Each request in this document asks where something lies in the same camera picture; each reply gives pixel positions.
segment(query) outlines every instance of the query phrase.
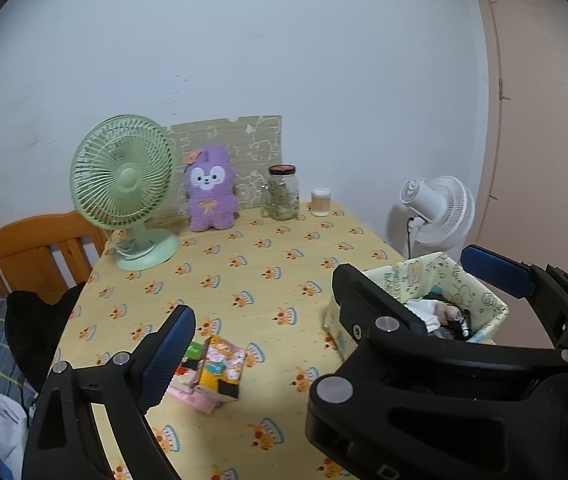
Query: jar lid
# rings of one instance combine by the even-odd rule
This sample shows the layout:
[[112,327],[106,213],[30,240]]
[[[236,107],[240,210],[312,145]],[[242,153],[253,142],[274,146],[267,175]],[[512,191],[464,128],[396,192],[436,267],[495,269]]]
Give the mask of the jar lid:
[[271,175],[294,175],[297,169],[290,164],[276,164],[269,168]]
[[317,198],[326,198],[331,195],[331,190],[327,187],[314,187],[311,194]]

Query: placemat against wall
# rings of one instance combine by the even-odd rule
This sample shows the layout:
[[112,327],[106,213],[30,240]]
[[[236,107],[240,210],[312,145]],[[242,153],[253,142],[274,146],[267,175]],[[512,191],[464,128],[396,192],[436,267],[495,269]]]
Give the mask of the placemat against wall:
[[235,194],[240,209],[257,207],[261,204],[261,186],[265,184],[268,168],[281,164],[282,117],[250,116],[235,121],[213,119],[195,123],[167,126],[166,134],[174,146],[175,176],[166,199],[157,209],[154,218],[184,213],[186,193],[182,176],[186,165],[182,162],[184,153],[224,144],[230,155],[235,177]]

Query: wooden chair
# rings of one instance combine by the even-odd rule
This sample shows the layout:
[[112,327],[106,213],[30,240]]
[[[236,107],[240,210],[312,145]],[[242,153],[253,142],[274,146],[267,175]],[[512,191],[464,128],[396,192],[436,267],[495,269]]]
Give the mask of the wooden chair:
[[50,246],[57,244],[76,283],[91,273],[81,237],[90,237],[102,254],[106,236],[77,211],[25,218],[0,228],[0,294],[30,290],[57,303],[68,289]]

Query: purple bunny plush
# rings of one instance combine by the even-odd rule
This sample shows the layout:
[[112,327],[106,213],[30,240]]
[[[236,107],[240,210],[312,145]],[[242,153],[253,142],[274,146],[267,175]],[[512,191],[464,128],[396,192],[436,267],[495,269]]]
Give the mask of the purple bunny plush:
[[235,171],[225,146],[190,152],[184,186],[189,196],[190,229],[228,229],[235,224],[238,201],[233,194]]

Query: white wall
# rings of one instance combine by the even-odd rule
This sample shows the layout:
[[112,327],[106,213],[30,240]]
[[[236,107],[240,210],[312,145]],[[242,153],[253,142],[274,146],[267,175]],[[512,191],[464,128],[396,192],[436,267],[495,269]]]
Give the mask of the white wall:
[[330,186],[388,238],[407,179],[452,174],[477,190],[478,12],[476,0],[10,0],[0,226],[71,209],[72,155],[110,116],[282,114],[302,193]]

